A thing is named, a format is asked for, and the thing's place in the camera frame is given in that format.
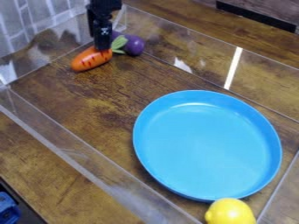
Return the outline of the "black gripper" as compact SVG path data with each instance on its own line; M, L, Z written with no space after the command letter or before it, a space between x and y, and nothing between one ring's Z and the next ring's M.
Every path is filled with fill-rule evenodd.
M112 23L108 20L95 20L95 18L111 19L112 12L121 9L121 0L89 0L87 5L88 33L93 38L97 50L111 48Z

